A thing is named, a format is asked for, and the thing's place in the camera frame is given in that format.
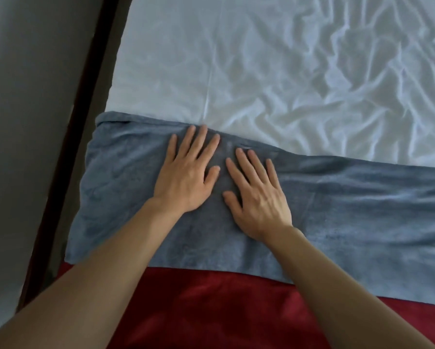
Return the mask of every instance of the bed frame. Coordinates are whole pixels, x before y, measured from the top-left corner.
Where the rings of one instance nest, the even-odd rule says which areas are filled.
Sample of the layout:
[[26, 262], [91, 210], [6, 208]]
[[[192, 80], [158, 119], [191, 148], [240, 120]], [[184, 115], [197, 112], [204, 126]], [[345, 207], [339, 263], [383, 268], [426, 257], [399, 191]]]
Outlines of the bed frame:
[[51, 250], [74, 168], [83, 129], [103, 63], [104, 53], [119, 0], [103, 0], [95, 34], [85, 61], [67, 131], [49, 188], [46, 207], [36, 235], [22, 294], [17, 306], [20, 311], [40, 293]]

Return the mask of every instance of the left hand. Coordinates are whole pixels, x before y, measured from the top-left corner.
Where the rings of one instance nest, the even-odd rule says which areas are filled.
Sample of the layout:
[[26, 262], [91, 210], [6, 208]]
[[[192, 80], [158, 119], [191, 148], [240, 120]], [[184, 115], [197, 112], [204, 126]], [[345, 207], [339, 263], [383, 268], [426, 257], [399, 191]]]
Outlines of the left hand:
[[166, 160], [159, 172], [155, 185], [154, 198], [166, 208], [172, 208], [180, 215], [197, 209], [208, 199], [219, 177], [220, 167], [212, 167], [204, 176], [206, 166], [211, 160], [220, 136], [214, 135], [208, 146], [201, 151], [208, 128], [203, 125], [193, 144], [195, 126], [190, 126], [180, 144], [177, 156], [177, 135], [173, 134], [167, 148]]

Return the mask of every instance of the wrinkled sheet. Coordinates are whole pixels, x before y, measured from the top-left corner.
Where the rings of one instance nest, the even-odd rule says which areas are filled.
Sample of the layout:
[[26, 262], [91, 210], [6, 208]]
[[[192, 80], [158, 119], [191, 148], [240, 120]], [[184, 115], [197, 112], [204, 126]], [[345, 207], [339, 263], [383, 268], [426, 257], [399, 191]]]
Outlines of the wrinkled sheet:
[[[96, 122], [66, 250], [71, 264], [153, 195], [170, 135], [181, 137], [188, 126], [117, 112]], [[272, 253], [238, 229], [222, 200], [225, 190], [238, 193], [224, 164], [238, 146], [273, 160], [294, 226], [371, 293], [435, 304], [435, 168], [296, 155], [229, 134], [221, 135], [210, 162], [221, 166], [212, 195], [179, 220], [150, 266], [289, 281]]]
[[111, 110], [435, 167], [435, 0], [133, 0]]

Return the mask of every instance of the mattress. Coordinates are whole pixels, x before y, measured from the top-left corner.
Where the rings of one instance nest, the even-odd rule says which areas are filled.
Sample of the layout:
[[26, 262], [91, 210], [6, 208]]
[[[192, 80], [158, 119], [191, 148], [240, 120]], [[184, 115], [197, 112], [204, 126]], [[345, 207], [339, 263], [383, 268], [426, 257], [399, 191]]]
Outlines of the mattress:
[[435, 167], [435, 0], [133, 0], [106, 111]]

